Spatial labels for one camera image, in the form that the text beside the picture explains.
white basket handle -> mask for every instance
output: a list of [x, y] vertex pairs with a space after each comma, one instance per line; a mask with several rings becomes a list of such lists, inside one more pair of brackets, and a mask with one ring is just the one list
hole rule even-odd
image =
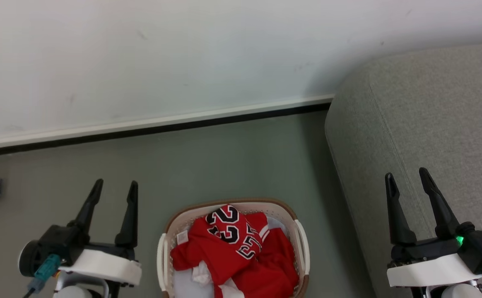
[[160, 237], [160, 241], [158, 241], [158, 249], [156, 250], [156, 274], [158, 275], [158, 284], [160, 285], [160, 289], [162, 292], [165, 292], [166, 290], [166, 284], [165, 284], [165, 279], [164, 276], [166, 275], [167, 272], [167, 261], [166, 258], [164, 257], [165, 254], [167, 254], [165, 244], [166, 241], [166, 234], [162, 234]]
[[302, 256], [304, 257], [305, 275], [309, 275], [309, 270], [311, 269], [311, 254], [309, 252], [307, 234], [304, 230], [304, 226], [302, 226], [299, 220], [296, 219], [294, 222], [296, 223], [296, 228], [298, 229], [298, 233], [300, 234], [300, 240], [302, 241], [301, 249]]

green led indicator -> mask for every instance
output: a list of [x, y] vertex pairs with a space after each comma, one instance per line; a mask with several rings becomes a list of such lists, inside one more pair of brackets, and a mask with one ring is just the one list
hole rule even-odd
[[458, 241], [458, 246], [462, 246], [462, 243], [464, 242], [464, 237], [456, 236], [456, 241]]

gray sofa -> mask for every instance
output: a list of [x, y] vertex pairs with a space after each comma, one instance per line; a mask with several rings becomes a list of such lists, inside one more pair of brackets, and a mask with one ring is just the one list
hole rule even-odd
[[433, 49], [371, 62], [333, 100], [326, 135], [379, 298], [389, 288], [384, 176], [392, 172], [418, 239], [435, 236], [418, 169], [428, 168], [459, 222], [482, 229], [482, 45]]

blue cable connector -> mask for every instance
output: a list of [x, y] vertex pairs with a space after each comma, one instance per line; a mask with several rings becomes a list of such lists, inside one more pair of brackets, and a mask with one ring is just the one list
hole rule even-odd
[[44, 285], [46, 285], [46, 281], [57, 273], [59, 266], [61, 266], [61, 257], [54, 253], [48, 256], [48, 258], [44, 260], [44, 263], [42, 263], [39, 269], [35, 272], [35, 277], [31, 280], [29, 285], [27, 285], [27, 296], [29, 297], [32, 293], [40, 293], [44, 288]]

black cable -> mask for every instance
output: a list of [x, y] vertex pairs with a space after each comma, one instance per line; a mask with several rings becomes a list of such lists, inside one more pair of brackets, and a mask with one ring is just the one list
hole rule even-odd
[[33, 294], [33, 292], [35, 292], [34, 288], [29, 289], [29, 291], [27, 291], [27, 293], [22, 298], [28, 298], [29, 296], [31, 296], [31, 294]]

